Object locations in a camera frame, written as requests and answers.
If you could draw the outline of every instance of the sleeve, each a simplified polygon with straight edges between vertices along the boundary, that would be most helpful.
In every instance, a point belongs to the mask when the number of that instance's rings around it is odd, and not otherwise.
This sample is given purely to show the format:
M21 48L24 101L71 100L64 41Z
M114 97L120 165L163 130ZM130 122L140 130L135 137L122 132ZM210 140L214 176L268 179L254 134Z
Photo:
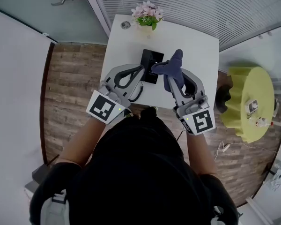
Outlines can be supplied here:
M30 222L40 224L40 214L43 203L55 193L65 189L72 178L81 171L74 163L57 163L50 170L45 180L35 191L30 203Z
M238 224L238 211L223 184L215 176L206 174L200 176L201 181L211 193L215 217L226 225Z

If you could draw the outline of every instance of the yellow tablecloth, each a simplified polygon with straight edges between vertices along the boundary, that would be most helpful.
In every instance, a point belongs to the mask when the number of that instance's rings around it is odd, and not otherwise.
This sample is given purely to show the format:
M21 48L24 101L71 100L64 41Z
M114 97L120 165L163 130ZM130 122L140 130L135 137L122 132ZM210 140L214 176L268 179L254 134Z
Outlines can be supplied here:
M257 127L249 123L244 105L250 99L256 99L258 109L252 118L262 117L269 122L274 112L274 88L268 73L261 67L231 67L233 87L229 90L231 99L225 103L226 112L221 115L224 125L235 128L236 135L244 142L254 142L267 131L266 127Z

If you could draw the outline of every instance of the person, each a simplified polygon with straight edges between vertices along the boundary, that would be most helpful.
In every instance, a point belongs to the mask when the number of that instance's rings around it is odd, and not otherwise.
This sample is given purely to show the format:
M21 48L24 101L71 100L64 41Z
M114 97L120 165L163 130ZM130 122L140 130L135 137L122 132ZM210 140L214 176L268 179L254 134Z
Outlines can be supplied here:
M73 136L34 193L32 224L40 224L44 201L63 189L71 225L238 224L204 135L187 134L188 165L154 107L143 110L140 119L126 114L100 139L104 129L91 117Z

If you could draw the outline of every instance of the shoulder strap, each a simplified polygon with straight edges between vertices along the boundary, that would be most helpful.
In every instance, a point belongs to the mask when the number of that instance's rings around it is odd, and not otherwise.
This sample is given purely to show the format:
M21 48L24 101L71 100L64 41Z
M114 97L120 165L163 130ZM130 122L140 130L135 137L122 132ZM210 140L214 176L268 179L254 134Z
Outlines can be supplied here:
M41 210L41 225L70 225L69 202L66 198L66 190L54 197L48 198Z

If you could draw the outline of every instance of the wooden floor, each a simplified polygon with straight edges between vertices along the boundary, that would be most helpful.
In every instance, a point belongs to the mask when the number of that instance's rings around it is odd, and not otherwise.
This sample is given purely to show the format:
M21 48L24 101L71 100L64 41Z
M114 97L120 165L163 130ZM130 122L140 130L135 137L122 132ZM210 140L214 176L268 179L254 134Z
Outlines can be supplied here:
M100 82L106 46L84 44L56 45L50 63L44 104L44 132L46 154L48 160L62 151L77 130L88 120L85 113L89 99ZM231 83L226 74L219 72L218 86ZM134 112L144 108L133 105ZM216 155L220 141L227 143L242 143L235 135L234 129L226 128L220 119L220 113L214 108L216 129L205 133L211 152ZM178 137L182 125L178 122L173 111L159 108L158 117ZM121 120L119 116L106 130ZM253 147L263 147L276 150L281 137L281 128L269 128L264 137L250 143ZM179 139L188 163L185 132ZM241 144L233 144L225 152L220 152L216 159L219 176L236 205L245 202L248 196L254 194L264 176L262 172L267 163L272 162L273 152L261 149L250 149Z

